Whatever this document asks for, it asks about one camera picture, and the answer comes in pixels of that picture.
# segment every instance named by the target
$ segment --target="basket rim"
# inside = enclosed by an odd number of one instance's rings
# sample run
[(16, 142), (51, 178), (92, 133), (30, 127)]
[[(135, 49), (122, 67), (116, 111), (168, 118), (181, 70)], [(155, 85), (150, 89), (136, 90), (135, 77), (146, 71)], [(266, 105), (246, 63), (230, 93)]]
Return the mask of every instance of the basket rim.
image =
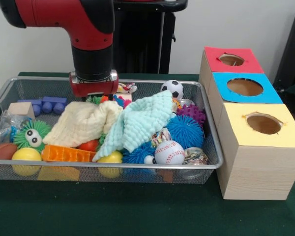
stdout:
[[(51, 81), (69, 81), (67, 77), (35, 77), (35, 76), (16, 76), (12, 77), (4, 83), (0, 89), (0, 99), (8, 88), (17, 80), (51, 80)], [(162, 84), (166, 80), (130, 80), (119, 79), (120, 82), (125, 83), (149, 83)], [(114, 163), (97, 163), (97, 162), (45, 162), (45, 161), (15, 161), (15, 160), (0, 160), (0, 165), (26, 165), (26, 166), (66, 166), (66, 167), (93, 167), (93, 168), (135, 168), (135, 169), (183, 169), (183, 170), (215, 170), (222, 166), (224, 162), (224, 155), (220, 145), (219, 137), (217, 135), (216, 127), (213, 121), (212, 112), (207, 99), (204, 86), (195, 81), (180, 81), (182, 84), (194, 85), (200, 88), (201, 96), (204, 103), (204, 109), (209, 124), (209, 128), (213, 137), (213, 143), (217, 154), (217, 163), (214, 165), (160, 165), (160, 164), (114, 164)]]

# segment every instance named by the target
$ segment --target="stacked wooden boxes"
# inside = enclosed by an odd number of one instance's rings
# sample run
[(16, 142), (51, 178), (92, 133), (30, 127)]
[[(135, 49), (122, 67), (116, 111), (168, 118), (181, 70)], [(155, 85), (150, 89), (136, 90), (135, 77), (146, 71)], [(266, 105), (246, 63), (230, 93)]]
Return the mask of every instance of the stacked wooden boxes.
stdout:
[(204, 85), (224, 153), (224, 199), (285, 200), (295, 181), (295, 121), (250, 49), (205, 47)]

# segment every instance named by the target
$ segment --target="light blue washcloth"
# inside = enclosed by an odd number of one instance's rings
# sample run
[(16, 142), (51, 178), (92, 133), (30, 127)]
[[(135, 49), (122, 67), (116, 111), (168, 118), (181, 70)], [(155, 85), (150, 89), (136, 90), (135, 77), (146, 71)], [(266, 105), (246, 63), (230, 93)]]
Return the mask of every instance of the light blue washcloth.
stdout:
[(148, 142), (175, 116), (172, 98), (172, 93), (166, 90), (130, 103), (120, 113), (93, 161), (124, 148), (131, 153)]

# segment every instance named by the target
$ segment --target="metal basket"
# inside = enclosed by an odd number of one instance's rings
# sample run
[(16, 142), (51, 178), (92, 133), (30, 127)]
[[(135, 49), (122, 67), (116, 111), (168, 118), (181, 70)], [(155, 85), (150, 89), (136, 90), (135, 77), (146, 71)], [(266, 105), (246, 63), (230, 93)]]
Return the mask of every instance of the metal basket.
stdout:
[[(164, 81), (146, 80), (120, 80), (122, 83), (136, 83), (137, 91), (133, 93), (133, 101), (151, 96), (160, 91)], [(79, 162), (43, 162), (43, 161), (12, 161), (0, 160), (0, 179), (5, 180), (50, 180), (48, 177), (40, 176), (43, 169), (60, 171), (67, 175), (72, 181), (94, 181), (94, 182), (146, 182), (146, 183), (197, 183), (204, 184), (214, 169), (223, 163), (223, 154), (211, 110), (208, 104), (204, 87), (197, 82), (181, 82), (184, 86), (184, 98), (191, 99), (206, 113), (204, 124), (205, 141), (203, 150), (208, 156), (207, 165), (145, 165), (145, 164), (105, 164), (105, 163), (79, 163)], [(74, 97), (67, 78), (53, 77), (16, 77), (8, 80), (0, 90), (0, 116), (8, 109), (11, 102), (18, 99), (39, 99), (43, 96), (66, 97), (69, 102), (79, 101)], [(40, 115), (50, 125), (54, 125), (58, 116)], [(20, 176), (13, 168), (24, 170), (40, 168), (36, 174), (31, 176)], [(117, 178), (104, 177), (100, 171), (113, 174), (120, 172)], [(70, 178), (73, 173), (79, 173), (78, 177)]]

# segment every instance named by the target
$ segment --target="yellow box top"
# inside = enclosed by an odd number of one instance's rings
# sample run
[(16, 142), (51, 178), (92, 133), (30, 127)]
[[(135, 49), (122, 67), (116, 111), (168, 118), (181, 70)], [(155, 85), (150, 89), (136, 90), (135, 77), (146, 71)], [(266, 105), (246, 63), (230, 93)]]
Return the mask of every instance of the yellow box top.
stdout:
[(295, 148), (295, 120), (284, 104), (224, 105), (239, 145)]

